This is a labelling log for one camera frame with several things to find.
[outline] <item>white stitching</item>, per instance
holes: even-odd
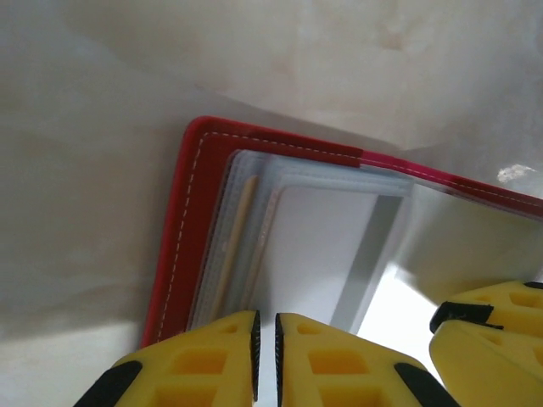
[[[220,133],[220,132],[216,132],[216,131],[210,131],[210,132],[207,132],[205,133],[202,138],[200,139],[199,141],[199,145],[198,145],[198,151],[196,152],[196,155],[194,156],[194,161],[193,161],[193,168],[191,170],[191,174],[190,174],[190,177],[188,179],[188,186],[187,186],[187,191],[186,191],[186,194],[187,194],[187,199],[185,200],[185,207],[184,207],[184,210],[183,210],[183,215],[182,215],[182,219],[181,219],[181,225],[179,226],[179,234],[177,235],[177,245],[176,245],[176,255],[174,257],[174,262],[173,262],[173,267],[171,269],[171,277],[170,277],[170,283],[168,285],[168,293],[166,294],[166,299],[165,299],[165,304],[164,304],[164,310],[162,312],[162,318],[160,320],[160,327],[159,327],[159,334],[158,334],[158,337],[157,337],[157,341],[158,342],[161,337],[162,337],[162,329],[164,327],[164,321],[165,321],[165,316],[166,316],[166,311],[168,310],[168,303],[170,302],[170,296],[171,296],[171,288],[172,288],[172,285],[173,285],[173,282],[176,278],[176,269],[177,269],[177,260],[179,258],[179,248],[180,248],[180,245],[181,245],[181,239],[182,239],[182,234],[183,234],[183,227],[185,226],[185,217],[187,216],[187,210],[188,210],[188,204],[190,203],[190,192],[192,190],[192,184],[193,184],[193,179],[194,179],[194,171],[196,170],[196,166],[198,165],[198,158],[200,156],[200,152],[202,150],[202,144],[204,143],[204,140],[209,136],[209,135],[213,135],[213,136],[224,136],[224,137],[233,137],[233,138],[242,138],[244,140],[252,140],[254,142],[269,142],[270,144],[274,144],[274,145],[279,145],[279,146],[284,146],[284,147],[290,147],[290,148],[296,148],[298,150],[305,150],[305,151],[311,151],[313,153],[322,153],[322,154],[326,154],[326,155],[332,155],[332,156],[335,156],[335,157],[345,157],[347,159],[356,159],[358,160],[359,162],[366,162],[366,163],[374,163],[374,164],[386,164],[382,161],[377,161],[377,160],[372,160],[372,159],[363,159],[361,157],[358,157],[358,156],[355,156],[355,155],[347,155],[347,154],[339,154],[339,153],[330,153],[328,151],[322,151],[322,150],[316,150],[314,148],[307,148],[307,147],[301,147],[301,146],[295,146],[293,144],[287,144],[287,143],[284,143],[284,142],[275,142],[273,140],[266,140],[266,139],[262,139],[262,138],[256,138],[256,137],[247,137],[247,136],[239,136],[237,134],[229,134],[229,133]],[[478,189],[478,188],[474,188],[474,187],[468,187],[467,185],[463,185],[461,183],[458,183],[458,182],[453,182],[453,181],[449,181],[449,180],[446,180],[446,179],[443,179],[443,178],[439,178],[438,176],[433,176],[431,174],[428,174],[428,173],[425,173],[425,172],[421,172],[421,171],[417,171],[417,170],[412,170],[410,168],[405,168],[405,167],[401,167],[399,165],[395,165],[395,164],[386,164],[388,166],[391,166],[391,167],[394,167],[394,168],[397,168],[401,171],[408,171],[408,172],[411,172],[413,174],[419,174],[421,176],[428,176],[430,178],[434,178],[438,181],[441,181],[441,182],[444,182],[444,183],[447,183],[447,184],[451,184],[451,185],[455,185],[455,186],[458,186],[458,187],[464,187],[464,188],[468,188],[468,189],[472,189],[474,191],[478,191],[478,192],[483,192],[483,193],[487,193],[489,195],[494,195],[494,196],[497,196],[497,197],[500,197],[500,198],[504,198],[504,199],[509,199],[511,201],[515,201],[515,202],[519,202],[521,204],[527,204],[527,205],[531,205],[531,206],[535,206],[535,207],[540,207],[538,204],[536,203],[530,203],[530,202],[526,202],[526,201],[522,201],[520,199],[515,199],[515,198],[510,198],[510,197],[506,197],[505,195],[500,195],[499,193],[495,193],[495,192],[490,192],[490,191],[485,191],[484,189]]]
[[[366,163],[374,163],[374,164],[385,164],[383,163],[382,161],[377,161],[377,160],[373,160],[373,159],[360,159],[361,162],[366,162]],[[450,184],[450,185],[454,185],[454,186],[457,186],[457,187],[462,187],[462,188],[467,188],[467,189],[471,189],[473,191],[477,191],[477,192],[482,192],[482,193],[486,193],[486,194],[489,194],[489,195],[494,195],[496,197],[500,197],[500,198],[504,198],[504,199],[509,199],[511,201],[514,201],[514,202],[519,202],[521,204],[527,204],[527,205],[531,205],[531,206],[535,206],[536,208],[539,208],[540,205],[538,205],[537,203],[531,203],[531,202],[526,202],[526,201],[523,201],[521,199],[515,199],[515,198],[511,198],[511,197],[506,197],[505,195],[501,195],[499,193],[496,193],[496,192],[490,192],[490,191],[486,191],[484,189],[480,189],[480,188],[475,188],[475,187],[469,187],[468,185],[465,185],[465,184],[461,184],[460,182],[454,182],[454,181],[450,181],[450,180],[446,180],[444,178],[440,178],[438,176],[433,176],[432,174],[428,174],[426,172],[421,172],[421,171],[417,171],[417,170],[413,170],[411,168],[406,168],[406,167],[402,167],[400,165],[395,165],[395,164],[386,164],[387,166],[390,166],[390,167],[393,167],[393,168],[397,168],[399,170],[401,170],[402,172],[411,172],[413,174],[418,174],[420,176],[428,176],[430,178],[434,178],[435,180],[438,180],[440,182],[444,182],[446,184]]]

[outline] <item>red edge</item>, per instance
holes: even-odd
[[[232,136],[235,138],[231,138],[227,142],[219,140],[219,136],[225,136],[226,133],[230,133],[231,136],[235,135]],[[216,147],[215,149],[207,148],[206,151],[202,148],[200,151],[203,140],[208,135],[217,136],[216,141],[213,143]],[[207,235],[207,231],[210,227],[212,219],[212,213],[210,212],[212,212],[212,208],[214,208],[215,200],[218,197],[220,190],[220,182],[227,162],[225,157],[229,156],[229,154],[237,149],[254,149],[345,166],[358,167],[362,164],[367,164],[396,170],[422,178],[426,181],[439,183],[445,187],[446,192],[460,193],[486,204],[499,206],[536,218],[543,218],[543,201],[538,198],[503,190],[499,187],[429,169],[423,165],[414,164],[403,159],[396,159],[380,153],[363,151],[351,146],[324,142],[322,140],[298,136],[284,131],[275,131],[231,120],[210,116],[199,117],[190,123],[185,132],[176,164],[170,201],[165,217],[159,263],[148,308],[148,316],[143,331],[142,346],[147,346],[161,339],[160,332],[162,331],[162,325],[168,325],[168,332],[163,338],[172,336],[175,333],[184,330],[186,326],[188,313],[190,312],[190,304],[192,303],[193,295],[196,291],[196,281],[198,280],[198,276],[190,276],[191,278],[188,278],[188,275],[199,274],[199,267],[196,265],[199,265],[199,261],[204,257],[205,246],[205,241],[202,236]],[[200,158],[209,159],[210,157],[213,157],[214,159],[206,160],[208,161],[208,164],[202,164],[204,168],[200,171],[195,171],[196,159],[198,159],[200,154]],[[218,159],[216,163],[213,163],[215,157],[220,157],[221,159]],[[209,169],[212,170],[210,174],[213,175],[213,178],[205,177],[205,172]],[[182,217],[182,206],[185,199],[187,199],[185,197],[185,192],[190,185],[189,182],[192,181],[192,177],[194,177],[195,180],[192,185],[193,189],[196,190],[197,187],[199,189],[199,192],[194,193],[197,198],[200,198],[199,204],[202,204],[202,201],[205,200],[213,200],[213,202],[208,203],[204,209],[200,209],[199,207],[192,209],[193,212],[191,215],[185,219]],[[200,186],[202,178],[204,178],[203,183],[209,182],[211,185],[215,186],[215,188],[206,189],[205,187]],[[189,223],[190,221],[194,223],[194,218],[196,218],[196,220],[202,220],[199,224],[197,222],[200,235],[199,243],[195,243],[190,248],[179,249],[179,242],[181,241],[178,241],[180,222],[186,221]],[[193,256],[198,256],[201,259],[192,261],[192,268],[188,267],[188,269],[191,270],[183,269],[180,277],[176,279],[176,284],[172,285],[171,267],[178,263],[179,260],[176,255],[176,248],[177,255],[181,254],[179,256],[180,258],[183,253],[187,255],[183,259],[184,266],[187,266],[189,260],[193,260]],[[167,318],[165,321],[163,315],[165,314],[166,299],[169,298],[169,295],[173,291],[175,291],[176,295],[175,318]]]

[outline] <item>red leather cover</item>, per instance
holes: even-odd
[[[142,345],[184,331],[197,291],[208,234],[228,160],[256,150],[331,164],[382,167],[440,184],[447,193],[543,218],[543,201],[419,164],[321,140],[213,117],[193,121],[183,138],[165,219]]]

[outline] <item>black rubber pad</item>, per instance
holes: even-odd
[[[260,368],[260,311],[256,311],[251,329],[251,372],[253,379],[253,400],[258,400],[258,372]]]
[[[536,290],[543,290],[543,282],[525,282],[524,285]]]
[[[131,360],[106,371],[74,407],[114,407],[143,368]]]
[[[460,320],[473,324],[488,326],[495,329],[503,329],[500,325],[487,324],[494,307],[482,304],[460,304],[445,301],[436,311],[430,321],[430,331],[435,333],[439,326],[448,320]]]
[[[460,407],[429,372],[409,363],[396,363],[394,368],[421,407]]]
[[[284,331],[281,314],[275,315],[275,369],[277,375],[277,407],[283,403]]]

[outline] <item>red folder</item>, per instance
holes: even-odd
[[[177,160],[143,346],[187,327],[228,160],[237,150],[394,170],[442,192],[543,220],[543,200],[538,198],[360,148],[201,117],[187,128]]]

